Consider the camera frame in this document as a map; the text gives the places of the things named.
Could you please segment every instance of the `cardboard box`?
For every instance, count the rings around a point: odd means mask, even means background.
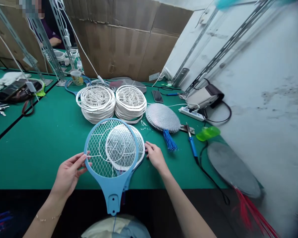
[[[22,11],[16,5],[15,0],[0,0],[0,8],[3,14],[6,16],[10,24],[12,25],[13,29],[21,39],[22,43],[26,47],[27,51],[38,61],[36,66],[40,69],[41,72],[46,72],[45,68],[45,58],[42,55],[40,50],[39,44],[30,30],[28,23],[24,16],[22,15]],[[14,40],[12,34],[5,26],[3,21],[0,18],[0,35],[8,45],[9,49],[11,50],[12,54],[21,64],[21,68],[25,70],[34,70],[30,67],[26,62],[23,61],[24,54],[19,45]],[[15,68],[19,69],[17,64],[12,59],[9,51],[0,40],[0,67],[4,67],[5,64],[8,68]],[[50,65],[48,62],[47,70],[48,72],[52,73]]]
[[[64,0],[82,47],[105,79],[161,72],[192,11],[151,0]],[[96,78],[79,48],[87,76]]]

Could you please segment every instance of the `green container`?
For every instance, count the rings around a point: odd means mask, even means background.
[[[205,141],[221,134],[221,131],[217,127],[203,127],[196,137],[200,141]]]

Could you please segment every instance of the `keys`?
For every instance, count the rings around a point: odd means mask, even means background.
[[[4,113],[4,111],[0,111],[0,114],[1,114],[2,116],[6,116],[6,114]]]
[[[8,108],[8,107],[10,107],[8,104],[3,104],[3,105],[0,105],[0,114],[2,115],[2,116],[6,116],[6,114],[4,113],[4,109],[6,109],[6,108]]]

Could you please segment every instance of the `mobile phone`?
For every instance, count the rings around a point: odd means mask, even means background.
[[[163,103],[163,99],[162,99],[161,93],[159,91],[152,90],[152,95],[153,95],[155,102]]]

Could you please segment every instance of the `green workbench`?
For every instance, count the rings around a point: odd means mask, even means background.
[[[7,72],[9,71],[3,71],[0,69],[0,78],[2,78],[2,76]],[[36,73],[32,73],[31,75],[32,75],[31,78],[40,79],[40,76]],[[49,86],[45,87],[44,91],[46,92],[50,87],[54,85],[54,83],[56,82],[56,78],[54,76],[48,76],[48,75],[44,75],[44,78],[54,80],[54,82],[50,83]],[[4,130],[6,130],[12,123],[15,122],[15,120],[17,120],[22,115],[21,111],[22,111],[23,104],[24,104],[23,102],[10,104],[10,107],[4,110],[7,116],[2,116],[0,114],[0,134],[4,132]]]
[[[153,103],[152,87],[145,93],[148,103]],[[163,96],[165,105],[185,103],[178,96]],[[84,149],[85,140],[93,124],[82,115],[75,96],[64,87],[54,86],[47,98],[41,100],[36,111],[23,117],[8,133],[0,139],[0,189],[51,189],[59,165],[69,157]],[[178,112],[181,106],[171,109],[178,115],[180,122],[186,122],[199,132],[203,126],[193,118]],[[196,165],[187,133],[179,131],[172,135],[179,150],[168,152],[163,134],[154,130],[145,119],[134,125],[142,134],[144,141],[157,144],[166,163],[182,189],[215,188],[201,169]],[[224,142],[218,136],[216,141]],[[198,153],[205,145],[194,137]],[[203,166],[221,188],[227,185],[210,165],[206,150]],[[130,189],[164,188],[157,170],[144,158],[135,171]],[[77,189],[100,189],[96,180],[86,173],[81,176]]]

